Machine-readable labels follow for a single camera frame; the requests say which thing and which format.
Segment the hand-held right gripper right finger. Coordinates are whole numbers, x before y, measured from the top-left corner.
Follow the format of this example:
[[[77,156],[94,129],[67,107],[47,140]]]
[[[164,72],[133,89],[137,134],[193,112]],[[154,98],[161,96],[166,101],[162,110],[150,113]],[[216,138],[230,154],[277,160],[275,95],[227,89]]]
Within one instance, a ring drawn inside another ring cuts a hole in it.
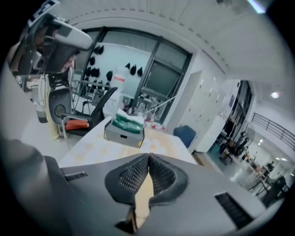
[[[150,153],[148,158],[149,175],[153,183],[153,197],[150,206],[164,206],[176,201],[189,183],[186,172],[164,160],[164,156]]]

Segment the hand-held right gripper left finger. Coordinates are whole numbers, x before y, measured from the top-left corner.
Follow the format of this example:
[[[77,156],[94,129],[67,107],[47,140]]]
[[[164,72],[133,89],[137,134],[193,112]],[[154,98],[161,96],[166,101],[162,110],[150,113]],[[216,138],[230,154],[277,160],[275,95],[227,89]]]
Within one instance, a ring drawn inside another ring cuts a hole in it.
[[[131,157],[133,159],[107,173],[105,187],[116,202],[134,206],[135,195],[148,174],[149,154]]]

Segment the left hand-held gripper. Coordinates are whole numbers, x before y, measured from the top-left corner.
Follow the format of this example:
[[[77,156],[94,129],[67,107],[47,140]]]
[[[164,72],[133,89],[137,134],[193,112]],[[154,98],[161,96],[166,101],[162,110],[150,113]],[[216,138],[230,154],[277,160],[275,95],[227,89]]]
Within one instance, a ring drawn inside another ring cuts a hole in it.
[[[59,5],[58,0],[47,0],[28,19],[23,37],[24,74],[60,72],[71,56],[93,46],[88,34],[52,13]]]

